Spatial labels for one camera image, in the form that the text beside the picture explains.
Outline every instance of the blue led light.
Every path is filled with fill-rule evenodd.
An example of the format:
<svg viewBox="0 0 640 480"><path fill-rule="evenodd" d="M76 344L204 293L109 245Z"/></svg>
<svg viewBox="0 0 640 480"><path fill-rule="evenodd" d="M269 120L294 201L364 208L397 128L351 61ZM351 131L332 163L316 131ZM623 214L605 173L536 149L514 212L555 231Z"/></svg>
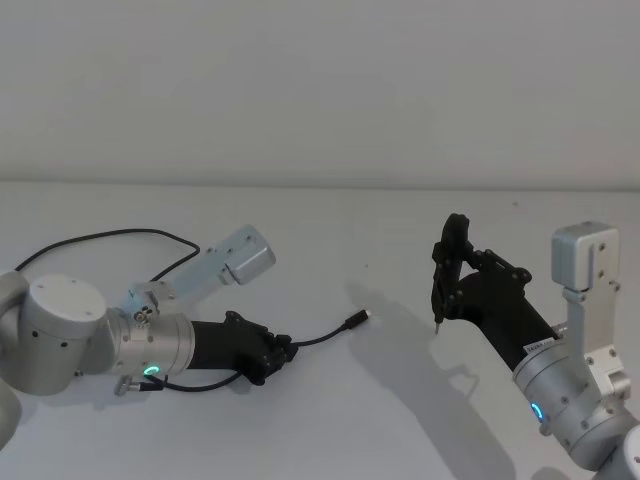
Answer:
<svg viewBox="0 0 640 480"><path fill-rule="evenodd" d="M145 375L156 375L160 373L160 367L156 367L155 365L150 366L144 371Z"/></svg>
<svg viewBox="0 0 640 480"><path fill-rule="evenodd" d="M536 414L536 417L538 417L538 420L540 421L544 420L544 413L542 413L542 409L538 406L537 403L531 404L531 410L533 410L533 413Z"/></svg>

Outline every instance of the white tabletop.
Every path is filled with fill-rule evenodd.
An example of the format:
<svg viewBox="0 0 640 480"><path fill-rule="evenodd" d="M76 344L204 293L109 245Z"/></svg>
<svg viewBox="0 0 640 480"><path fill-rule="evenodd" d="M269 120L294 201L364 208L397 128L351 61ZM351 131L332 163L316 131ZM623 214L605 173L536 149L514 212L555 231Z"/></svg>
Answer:
<svg viewBox="0 0 640 480"><path fill-rule="evenodd" d="M434 337L428 296L433 243L451 212L470 240L534 281L527 297L549 323L565 318L550 278L554 229L585 219L620 228L623 291L616 342L640 384L640 195L391 192L0 184L0 253L13 268L50 242L124 227L170 230L215 244L250 223L278 262L246 287L198 308L225 310L296 339L333 329L356 310L370 324L301 351L263 387L208 394L113 395L116 378L84 377L49 398L20 395L24 415L0 453L11 479L586 480L543 438L508 369L475 328L447 322ZM131 236L53 253L27 271L65 273L119 303L185 250ZM222 372L176 380L205 383ZM640 414L640 402L629 408Z"/></svg>

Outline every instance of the green led light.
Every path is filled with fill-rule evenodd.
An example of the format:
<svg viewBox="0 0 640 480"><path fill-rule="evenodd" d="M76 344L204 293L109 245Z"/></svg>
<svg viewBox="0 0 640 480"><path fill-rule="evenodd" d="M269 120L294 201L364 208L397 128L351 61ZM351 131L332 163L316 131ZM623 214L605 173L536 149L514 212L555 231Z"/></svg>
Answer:
<svg viewBox="0 0 640 480"><path fill-rule="evenodd" d="M158 373L160 373L160 367L156 367L155 365L147 367L144 371L145 375L156 375Z"/></svg>

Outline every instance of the sticker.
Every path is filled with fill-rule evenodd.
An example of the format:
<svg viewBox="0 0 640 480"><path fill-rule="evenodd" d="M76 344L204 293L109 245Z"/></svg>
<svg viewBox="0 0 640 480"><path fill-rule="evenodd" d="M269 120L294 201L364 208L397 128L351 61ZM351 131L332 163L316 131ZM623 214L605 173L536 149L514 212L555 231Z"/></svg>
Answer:
<svg viewBox="0 0 640 480"><path fill-rule="evenodd" d="M543 349L544 347L548 347L553 342L555 342L555 339L553 337L547 338L546 340L540 340L539 342L525 345L524 351L527 352L527 355L531 355L532 353L535 353L538 350Z"/></svg>

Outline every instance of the label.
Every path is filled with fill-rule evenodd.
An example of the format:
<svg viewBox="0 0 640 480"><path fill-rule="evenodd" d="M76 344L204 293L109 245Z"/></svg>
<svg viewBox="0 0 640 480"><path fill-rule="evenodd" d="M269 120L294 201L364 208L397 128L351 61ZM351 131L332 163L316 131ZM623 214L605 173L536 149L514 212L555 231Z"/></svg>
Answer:
<svg viewBox="0 0 640 480"><path fill-rule="evenodd" d="M553 337L547 338L546 340L540 340L539 342L532 343L530 345L525 345L524 351L527 352L527 355L531 355L532 353L536 353L538 350L543 349L544 347L548 347L555 339Z"/></svg>

